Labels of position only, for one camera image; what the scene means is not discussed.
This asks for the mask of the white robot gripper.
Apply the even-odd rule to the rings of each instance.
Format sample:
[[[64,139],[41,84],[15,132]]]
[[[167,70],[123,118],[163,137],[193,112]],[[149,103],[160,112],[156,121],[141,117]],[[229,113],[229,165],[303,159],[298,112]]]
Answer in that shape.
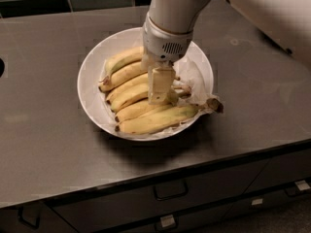
[[[192,33],[171,33],[156,25],[147,13],[143,25],[143,55],[141,69],[147,70],[156,61],[176,62],[185,56],[192,39]],[[148,100],[150,104],[162,103],[175,79],[172,67],[154,67],[148,71]]]

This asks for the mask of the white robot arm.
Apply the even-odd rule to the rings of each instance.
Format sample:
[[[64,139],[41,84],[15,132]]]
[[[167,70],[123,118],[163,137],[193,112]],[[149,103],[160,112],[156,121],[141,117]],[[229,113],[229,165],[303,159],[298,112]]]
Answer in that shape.
[[[281,50],[304,65],[311,63],[311,0],[221,0]],[[143,62],[148,71],[148,99],[159,104],[168,96],[168,72],[182,59],[197,20],[213,0],[151,0],[142,27]]]

